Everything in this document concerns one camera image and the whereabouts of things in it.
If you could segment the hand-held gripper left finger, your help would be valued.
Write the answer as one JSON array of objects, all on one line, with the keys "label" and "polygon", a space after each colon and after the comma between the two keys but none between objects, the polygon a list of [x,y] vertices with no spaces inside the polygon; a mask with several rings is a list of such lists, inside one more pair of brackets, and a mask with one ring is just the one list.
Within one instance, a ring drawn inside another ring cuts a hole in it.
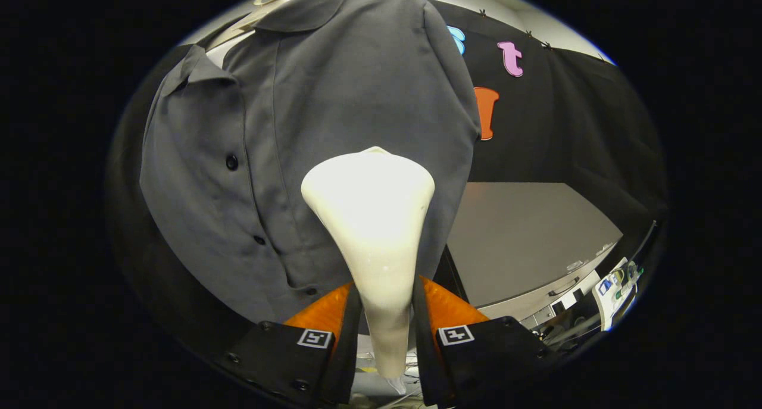
[{"label": "hand-held gripper left finger", "polygon": [[283,324],[252,325],[215,365],[282,407],[337,407],[350,401],[363,306],[350,282]]}]

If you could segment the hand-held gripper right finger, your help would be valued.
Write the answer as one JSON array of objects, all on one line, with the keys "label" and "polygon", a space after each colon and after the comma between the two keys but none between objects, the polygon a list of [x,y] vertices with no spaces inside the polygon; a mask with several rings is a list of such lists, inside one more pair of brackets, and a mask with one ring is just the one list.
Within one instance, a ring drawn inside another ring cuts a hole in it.
[{"label": "hand-held gripper right finger", "polygon": [[488,407],[547,379],[560,355],[514,317],[488,319],[436,282],[414,281],[417,368],[424,403]]}]

